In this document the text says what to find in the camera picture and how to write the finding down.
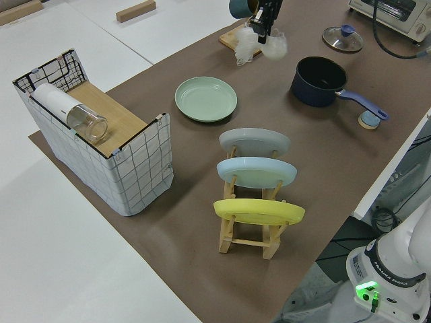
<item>glass lid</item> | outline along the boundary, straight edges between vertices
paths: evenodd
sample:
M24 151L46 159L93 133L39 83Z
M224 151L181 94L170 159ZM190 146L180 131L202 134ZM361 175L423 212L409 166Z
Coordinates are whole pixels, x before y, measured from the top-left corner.
M362 37L351 25L327 28L322 38L331 48L341 52L359 52L364 46Z

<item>plate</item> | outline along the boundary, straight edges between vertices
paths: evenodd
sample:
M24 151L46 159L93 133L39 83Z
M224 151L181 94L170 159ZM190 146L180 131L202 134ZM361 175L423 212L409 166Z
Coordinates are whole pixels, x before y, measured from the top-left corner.
M298 205L272 200L227 199L213 205L215 213L222 219L230 220L235 215L235 222L248 224L296 224L305 214Z
M230 115L236 107L234 89L215 77L194 77L175 91L175 103L190 119L215 122Z
M290 139L278 132L260 128L232 129L219 136L220 145L227 152L236 147L238 157L274 157L284 155L290 146Z
M231 183L236 176L235 185L248 188L275 188L289 185L296 177L296 168L278 159L265 157L235 157L225 159L217 165L222 180Z

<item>yellow plate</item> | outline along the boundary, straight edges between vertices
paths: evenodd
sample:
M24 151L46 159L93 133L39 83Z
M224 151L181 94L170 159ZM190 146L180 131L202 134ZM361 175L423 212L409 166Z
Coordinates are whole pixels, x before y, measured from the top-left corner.
M305 210L297 205L259 199L226 199L214 203L214 210L223 219L235 222L283 225L295 224L302 220Z

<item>saucepan handle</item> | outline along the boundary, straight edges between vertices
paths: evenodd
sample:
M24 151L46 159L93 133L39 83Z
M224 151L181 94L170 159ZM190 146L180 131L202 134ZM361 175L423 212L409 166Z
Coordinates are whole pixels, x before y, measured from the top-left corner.
M357 94L355 92L347 91L346 89L342 89L339 92L335 92L335 95L337 95L340 99L343 100L352 100L357 103L359 103L361 106L363 106L365 109L373 113L375 116L377 116L381 120L388 120L389 115L380 109L376 104L372 103L370 100L367 100L360 94Z

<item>brown table mat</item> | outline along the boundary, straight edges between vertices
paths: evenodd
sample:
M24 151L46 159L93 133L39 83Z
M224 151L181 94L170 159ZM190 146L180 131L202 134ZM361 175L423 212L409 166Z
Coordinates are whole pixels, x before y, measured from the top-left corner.
M359 53L335 52L321 40L324 29L342 24L353 25L364 38ZM289 53L278 62L258 55L237 67L233 51L218 42L236 26L108 92L142 120L171 115L174 181L142 213L117 215L54 158L40 132L30 137L204 323L269 322L431 103L429 59L402 61L384 53L372 37L370 20L349 13L345 0L285 1L275 28L286 33ZM393 50L417 50L386 28L380 33ZM346 88L378 104L391 119L367 131L357 121L364 109L354 102L337 100L328 108L300 103L289 88L296 63L306 56L339 63L349 75ZM178 110L176 88L196 76L218 77L235 89L238 106L232 116L204 124ZM281 159L295 165L298 176L278 199L304 207L306 214L283 233L272 260L263 260L261 248L250 246L218 253L220 219L212 203L222 198L216 164L226 156L218 137L240 127L271 129L292 140Z

